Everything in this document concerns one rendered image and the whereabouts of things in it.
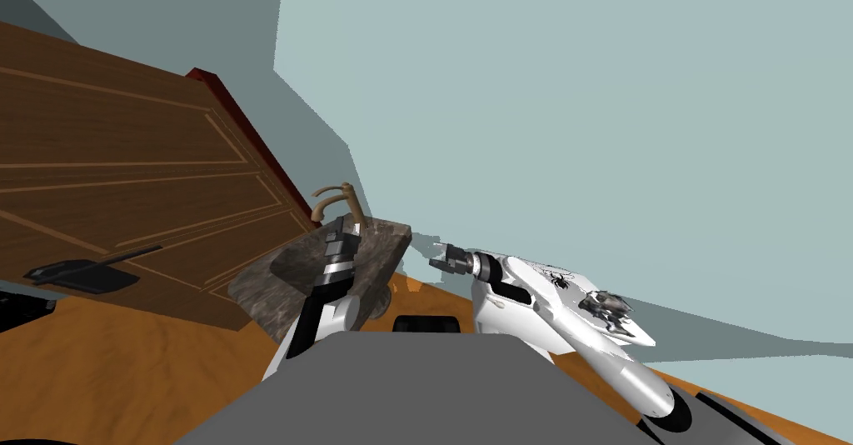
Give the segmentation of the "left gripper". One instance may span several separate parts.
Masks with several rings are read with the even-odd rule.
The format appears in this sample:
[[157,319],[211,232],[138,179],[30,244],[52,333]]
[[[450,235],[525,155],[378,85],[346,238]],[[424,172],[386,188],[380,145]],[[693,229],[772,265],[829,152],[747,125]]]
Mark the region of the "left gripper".
[[345,217],[337,217],[332,221],[332,231],[327,234],[326,251],[327,264],[325,269],[351,269],[354,257],[361,242],[361,225],[355,222],[348,232]]

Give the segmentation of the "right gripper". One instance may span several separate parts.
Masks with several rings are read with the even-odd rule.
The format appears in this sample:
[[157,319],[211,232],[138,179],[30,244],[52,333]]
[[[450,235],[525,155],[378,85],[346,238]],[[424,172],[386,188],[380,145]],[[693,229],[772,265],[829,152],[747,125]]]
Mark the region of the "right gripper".
[[473,274],[475,268],[475,255],[452,244],[446,245],[445,257],[430,258],[428,263],[431,267],[453,274]]

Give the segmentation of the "brown faucet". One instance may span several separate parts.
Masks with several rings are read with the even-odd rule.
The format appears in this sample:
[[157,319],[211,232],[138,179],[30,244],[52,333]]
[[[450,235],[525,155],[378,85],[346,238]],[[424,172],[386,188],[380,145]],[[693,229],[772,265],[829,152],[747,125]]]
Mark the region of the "brown faucet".
[[326,197],[318,202],[312,209],[310,219],[313,222],[320,222],[325,217],[326,208],[340,201],[346,202],[350,213],[353,216],[355,224],[359,226],[359,230],[364,230],[369,227],[367,216],[365,215],[362,205],[357,197],[355,188],[349,182],[342,182],[339,186],[329,186],[316,190],[313,198],[320,197],[323,193],[337,191],[338,195]]

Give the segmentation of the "grey marble sink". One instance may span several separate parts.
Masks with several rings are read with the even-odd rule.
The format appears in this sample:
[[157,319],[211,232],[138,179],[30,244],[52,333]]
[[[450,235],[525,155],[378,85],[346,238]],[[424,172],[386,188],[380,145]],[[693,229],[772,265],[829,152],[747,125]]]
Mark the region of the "grey marble sink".
[[[352,327],[384,315],[392,300],[390,281],[412,240],[405,224],[367,217],[367,229],[355,256],[355,283],[349,290],[360,298]],[[279,343],[302,308],[305,297],[326,266],[327,223],[307,235],[262,256],[227,286],[230,298],[265,334]]]

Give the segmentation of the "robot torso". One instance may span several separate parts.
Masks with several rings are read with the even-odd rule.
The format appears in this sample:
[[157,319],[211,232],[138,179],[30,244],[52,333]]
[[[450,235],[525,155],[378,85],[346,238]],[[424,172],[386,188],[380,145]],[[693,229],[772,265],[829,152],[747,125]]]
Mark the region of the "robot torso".
[[174,445],[656,445],[507,335],[335,332]]

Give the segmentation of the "brown wooden door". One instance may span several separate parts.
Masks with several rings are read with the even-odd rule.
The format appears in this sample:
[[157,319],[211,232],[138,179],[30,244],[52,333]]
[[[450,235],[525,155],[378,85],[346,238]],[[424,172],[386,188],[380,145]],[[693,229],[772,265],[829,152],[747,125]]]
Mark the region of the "brown wooden door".
[[[227,285],[316,228],[214,74],[185,76],[0,22],[0,283],[238,331]],[[140,277],[104,294],[23,276],[73,259]]]

